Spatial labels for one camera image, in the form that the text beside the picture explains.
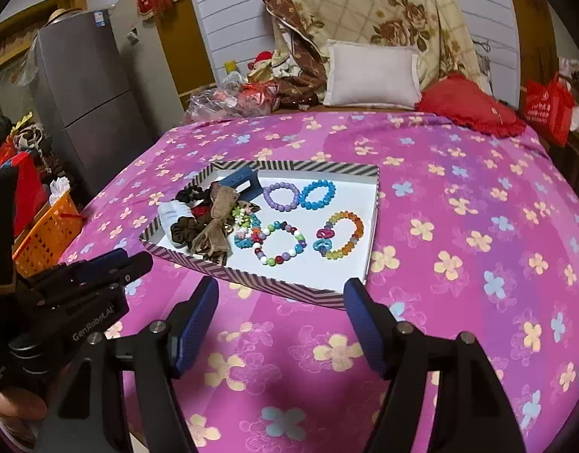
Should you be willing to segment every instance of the pink floral bedsheet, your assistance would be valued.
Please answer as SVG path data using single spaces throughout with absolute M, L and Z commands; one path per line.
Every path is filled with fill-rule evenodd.
M 429 334 L 474 332 L 528 451 L 542 451 L 579 397 L 579 201 L 536 134 L 497 140 L 433 114 L 349 112 L 174 128 L 89 204 L 64 260 L 141 250 L 157 205 L 207 162 L 253 158 L 379 165 L 370 293 Z M 201 277 L 156 259 L 126 288 L 131 311 L 109 336 L 165 316 Z M 219 286 L 198 362 L 176 383 L 196 444 L 360 452 L 387 385 L 367 367 L 346 313 Z M 140 428 L 133 384 L 126 389 Z M 415 453 L 426 451 L 436 389 L 430 375 Z

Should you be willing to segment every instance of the orange basket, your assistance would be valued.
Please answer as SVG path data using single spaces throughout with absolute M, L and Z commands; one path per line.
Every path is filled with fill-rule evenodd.
M 13 254 L 19 274 L 27 278 L 55 266 L 82 231 L 83 222 L 67 191 L 40 218 Z

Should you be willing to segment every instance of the white pillow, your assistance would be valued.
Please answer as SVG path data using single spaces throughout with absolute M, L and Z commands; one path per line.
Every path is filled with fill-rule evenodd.
M 421 100 L 415 48 L 327 42 L 331 60 L 324 105 L 413 109 Z

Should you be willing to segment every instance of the screw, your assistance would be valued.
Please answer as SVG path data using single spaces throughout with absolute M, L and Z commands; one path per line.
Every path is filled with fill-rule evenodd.
M 411 332 L 413 332 L 414 327 L 409 322 L 399 322 L 396 325 L 396 328 L 398 329 L 398 331 L 402 335 L 406 335 L 406 334 L 410 334 Z
M 92 345 L 98 344 L 102 340 L 103 334 L 101 334 L 101 332 L 92 332 L 92 334 L 88 336 L 88 343 Z
M 471 332 L 461 332 L 459 338 L 466 344 L 473 344 L 474 342 L 476 342 L 476 338 L 474 337 L 474 334 L 472 334 Z
M 149 330 L 154 334 L 159 334 L 163 332 L 167 327 L 167 324 L 163 320 L 156 320 L 155 322 L 151 322 L 149 325 Z

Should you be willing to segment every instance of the brown bow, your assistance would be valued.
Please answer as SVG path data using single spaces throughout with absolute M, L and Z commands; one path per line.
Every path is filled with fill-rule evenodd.
M 212 260 L 219 264 L 227 262 L 230 251 L 224 222 L 235 206 L 239 194 L 231 187 L 213 183 L 211 187 L 212 221 L 198 234 L 191 245 L 194 254 L 200 254 L 206 260 Z

